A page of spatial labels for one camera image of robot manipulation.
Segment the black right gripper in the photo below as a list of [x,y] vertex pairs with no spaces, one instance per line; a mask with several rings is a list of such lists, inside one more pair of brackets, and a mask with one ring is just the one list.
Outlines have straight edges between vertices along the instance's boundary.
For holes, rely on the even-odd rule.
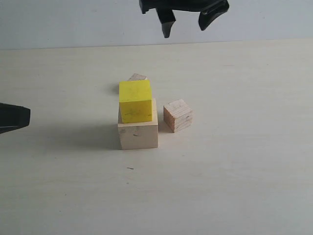
[[139,0],[139,6],[143,14],[156,9],[164,38],[169,38],[176,21],[173,10],[200,12],[198,23],[201,31],[229,10],[227,0]]

